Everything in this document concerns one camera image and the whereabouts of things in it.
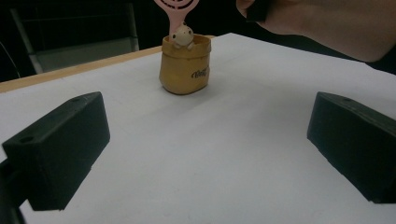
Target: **table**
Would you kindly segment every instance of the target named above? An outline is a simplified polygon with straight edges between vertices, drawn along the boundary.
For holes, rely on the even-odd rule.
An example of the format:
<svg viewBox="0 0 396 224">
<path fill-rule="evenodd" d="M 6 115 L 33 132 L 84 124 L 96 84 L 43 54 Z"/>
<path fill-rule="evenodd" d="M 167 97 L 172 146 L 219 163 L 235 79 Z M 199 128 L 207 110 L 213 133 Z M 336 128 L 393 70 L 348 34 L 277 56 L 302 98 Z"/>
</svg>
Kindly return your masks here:
<svg viewBox="0 0 396 224">
<path fill-rule="evenodd" d="M 394 75 L 227 34 L 209 85 L 178 96 L 159 50 L 0 85 L 2 142 L 72 97 L 105 100 L 110 143 L 64 211 L 24 203 L 28 223 L 394 223 L 306 139 L 318 91 L 396 119 Z"/>
</svg>

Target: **dark background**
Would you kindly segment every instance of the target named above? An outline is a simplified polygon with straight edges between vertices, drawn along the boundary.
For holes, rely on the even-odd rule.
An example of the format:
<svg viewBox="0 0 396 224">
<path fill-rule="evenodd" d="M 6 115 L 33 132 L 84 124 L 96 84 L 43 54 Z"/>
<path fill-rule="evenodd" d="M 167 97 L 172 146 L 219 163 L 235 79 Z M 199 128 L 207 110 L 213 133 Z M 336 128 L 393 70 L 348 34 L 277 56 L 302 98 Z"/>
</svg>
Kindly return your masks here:
<svg viewBox="0 0 396 224">
<path fill-rule="evenodd" d="M 131 36 L 127 3 L 133 3 L 140 49 L 159 46 L 168 35 L 166 13 L 153 0 L 2 0 L 0 3 L 0 41 L 18 69 L 0 46 L 0 81 L 35 74 L 29 55 L 17 30 L 11 8 L 16 8 L 35 51 Z M 270 43 L 316 53 L 347 58 L 334 50 L 296 35 L 274 35 L 256 23 L 247 23 L 235 7 L 235 0 L 200 0 L 186 23 L 196 34 L 235 33 Z"/>
</svg>

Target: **gold paper bag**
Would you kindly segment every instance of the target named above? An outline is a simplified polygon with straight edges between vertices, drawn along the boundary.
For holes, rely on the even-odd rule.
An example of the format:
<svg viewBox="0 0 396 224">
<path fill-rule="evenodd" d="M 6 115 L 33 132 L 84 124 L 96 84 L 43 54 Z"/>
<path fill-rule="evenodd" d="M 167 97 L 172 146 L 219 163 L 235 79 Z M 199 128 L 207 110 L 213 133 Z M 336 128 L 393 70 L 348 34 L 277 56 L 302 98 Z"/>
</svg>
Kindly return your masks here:
<svg viewBox="0 0 396 224">
<path fill-rule="evenodd" d="M 160 81 L 163 87 L 174 94 L 189 94 L 207 85 L 209 80 L 210 38 L 194 35 L 192 49 L 176 48 L 163 39 Z"/>
</svg>

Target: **wooden table edge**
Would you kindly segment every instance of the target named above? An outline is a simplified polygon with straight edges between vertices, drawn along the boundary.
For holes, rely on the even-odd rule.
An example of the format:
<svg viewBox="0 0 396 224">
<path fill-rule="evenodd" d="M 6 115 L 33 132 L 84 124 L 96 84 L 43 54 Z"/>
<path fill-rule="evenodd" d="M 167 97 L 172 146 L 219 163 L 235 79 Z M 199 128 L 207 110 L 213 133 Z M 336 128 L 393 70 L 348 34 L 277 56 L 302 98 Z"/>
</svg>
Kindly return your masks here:
<svg viewBox="0 0 396 224">
<path fill-rule="evenodd" d="M 141 58 L 158 52 L 161 52 L 161 46 L 150 49 L 142 49 L 139 51 L 118 55 L 115 57 L 106 58 L 91 63 L 83 63 L 75 66 L 70 66 L 47 73 L 33 75 L 30 77 L 23 77 L 23 78 L 13 79 L 10 81 L 0 82 L 0 93 L 6 91 L 13 91 L 28 86 L 33 86 L 38 83 L 51 81 L 62 77 L 73 76 L 78 73 L 87 72 L 96 68 L 109 66 L 111 64 L 123 63 L 126 61 L 130 61 L 132 59 Z"/>
</svg>

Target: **white toy head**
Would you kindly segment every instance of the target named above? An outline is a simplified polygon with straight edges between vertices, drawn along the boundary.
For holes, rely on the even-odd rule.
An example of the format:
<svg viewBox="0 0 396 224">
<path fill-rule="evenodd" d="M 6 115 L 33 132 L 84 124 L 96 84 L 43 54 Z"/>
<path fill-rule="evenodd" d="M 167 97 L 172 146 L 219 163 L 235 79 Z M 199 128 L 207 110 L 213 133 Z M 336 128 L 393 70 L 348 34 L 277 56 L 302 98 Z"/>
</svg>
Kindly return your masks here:
<svg viewBox="0 0 396 224">
<path fill-rule="evenodd" d="M 180 46 L 188 46 L 194 39 L 194 32 L 187 26 L 186 22 L 182 22 L 176 31 L 172 33 L 172 40 Z"/>
</svg>

